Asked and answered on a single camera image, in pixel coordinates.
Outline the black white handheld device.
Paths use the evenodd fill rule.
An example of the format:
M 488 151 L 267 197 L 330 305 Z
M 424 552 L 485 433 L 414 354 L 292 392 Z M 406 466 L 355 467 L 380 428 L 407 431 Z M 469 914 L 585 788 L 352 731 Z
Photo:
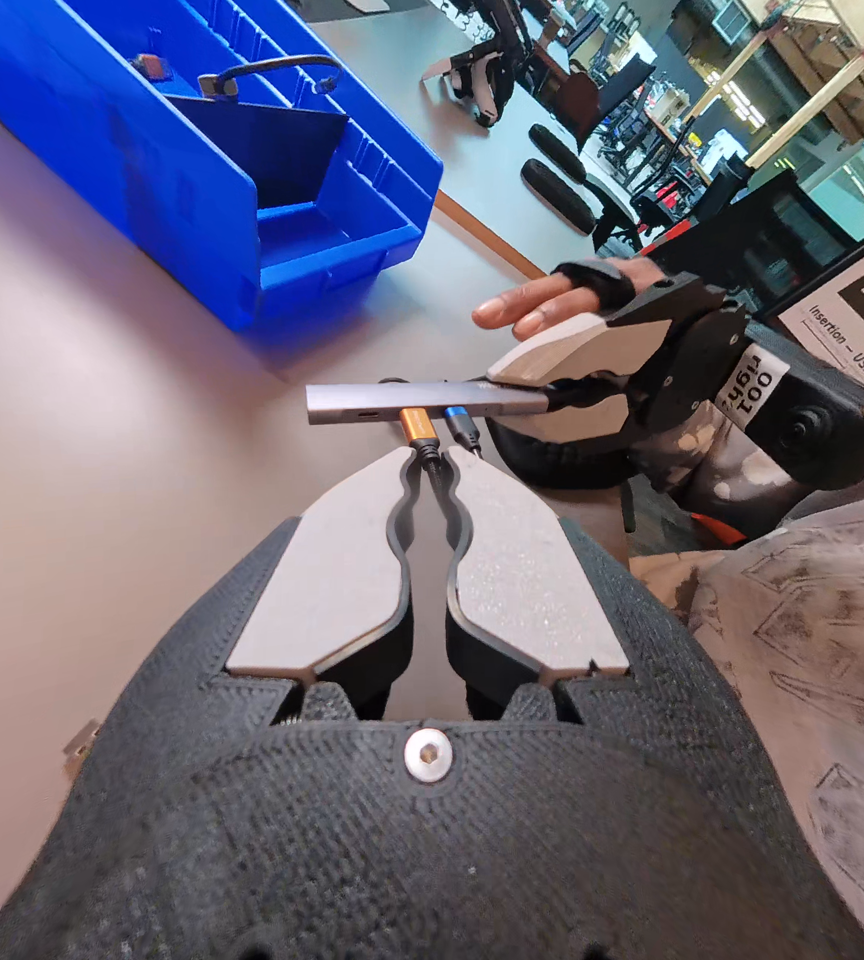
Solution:
M 501 120 L 516 85 L 514 64 L 497 37 L 433 63 L 421 82 L 439 77 L 449 80 L 457 100 L 472 101 L 474 118 L 485 129 Z

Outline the orange black office chair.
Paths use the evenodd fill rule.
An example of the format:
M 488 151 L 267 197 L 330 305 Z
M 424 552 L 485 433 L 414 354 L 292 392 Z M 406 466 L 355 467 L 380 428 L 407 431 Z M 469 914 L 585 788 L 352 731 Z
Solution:
M 727 548 L 736 548 L 749 541 L 749 537 L 726 522 L 722 522 L 706 514 L 692 512 L 693 522 L 702 526 L 716 541 Z

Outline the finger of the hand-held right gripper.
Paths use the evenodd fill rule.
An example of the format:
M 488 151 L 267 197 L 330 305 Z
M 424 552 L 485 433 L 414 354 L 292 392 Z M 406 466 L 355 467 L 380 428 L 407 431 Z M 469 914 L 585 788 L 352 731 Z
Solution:
M 611 326 L 596 314 L 580 314 L 521 342 L 489 367 L 486 378 L 528 388 L 600 373 L 627 378 L 658 352 L 671 324 L 663 318 Z
M 559 396 L 548 391 L 499 391 L 486 402 L 486 416 L 513 432 L 565 444 L 618 434 L 629 416 L 620 391 Z

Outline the blue storage bin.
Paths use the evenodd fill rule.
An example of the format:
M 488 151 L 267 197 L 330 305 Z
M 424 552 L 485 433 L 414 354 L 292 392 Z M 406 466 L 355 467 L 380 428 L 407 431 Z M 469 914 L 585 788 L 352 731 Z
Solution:
M 345 115 L 318 198 L 259 209 L 167 95 Z M 288 2 L 0 2 L 0 122 L 232 330 L 357 299 L 443 171 Z

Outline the brown office chair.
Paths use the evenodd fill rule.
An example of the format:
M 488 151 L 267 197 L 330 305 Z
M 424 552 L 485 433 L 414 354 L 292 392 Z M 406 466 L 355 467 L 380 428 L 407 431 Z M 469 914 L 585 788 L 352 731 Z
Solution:
M 581 153 L 602 118 L 601 92 L 587 69 L 576 59 L 565 70 L 545 49 L 534 57 L 545 68 L 535 97 L 575 140 Z

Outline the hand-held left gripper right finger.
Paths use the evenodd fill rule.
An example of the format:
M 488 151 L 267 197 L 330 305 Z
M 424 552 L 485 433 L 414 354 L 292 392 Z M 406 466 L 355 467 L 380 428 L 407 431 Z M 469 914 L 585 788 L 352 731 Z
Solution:
M 446 653 L 470 711 L 500 714 L 525 685 L 627 676 L 629 656 L 556 512 L 461 447 L 443 461 Z

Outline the person's right forearm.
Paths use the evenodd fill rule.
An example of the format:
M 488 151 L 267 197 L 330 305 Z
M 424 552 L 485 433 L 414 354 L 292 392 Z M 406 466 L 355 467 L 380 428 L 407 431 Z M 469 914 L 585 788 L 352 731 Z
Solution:
M 813 492 L 709 401 L 684 423 L 634 443 L 629 457 L 678 507 L 724 522 L 752 540 L 772 532 Z

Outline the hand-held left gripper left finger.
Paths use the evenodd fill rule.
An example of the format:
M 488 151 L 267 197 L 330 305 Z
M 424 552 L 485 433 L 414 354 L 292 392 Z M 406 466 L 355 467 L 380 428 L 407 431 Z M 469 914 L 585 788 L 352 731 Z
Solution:
M 388 695 L 414 644 L 406 556 L 416 452 L 400 446 L 296 520 L 225 662 L 233 676 L 338 685 L 355 709 Z

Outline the person's right hand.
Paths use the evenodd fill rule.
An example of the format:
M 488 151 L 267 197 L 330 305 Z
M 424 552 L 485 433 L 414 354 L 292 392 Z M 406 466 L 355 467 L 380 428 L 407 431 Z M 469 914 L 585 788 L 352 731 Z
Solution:
M 471 317 L 483 330 L 510 329 L 519 342 L 601 308 L 598 294 L 576 286 L 559 272 L 532 280 L 489 299 Z

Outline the grey usb hub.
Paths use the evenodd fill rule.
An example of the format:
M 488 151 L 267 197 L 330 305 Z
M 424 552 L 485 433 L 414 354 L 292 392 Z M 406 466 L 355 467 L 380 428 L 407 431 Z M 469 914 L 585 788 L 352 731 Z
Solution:
M 311 426 L 390 423 L 413 408 L 433 418 L 450 407 L 478 417 L 517 417 L 545 414 L 550 406 L 543 390 L 487 380 L 307 385 L 305 399 Z

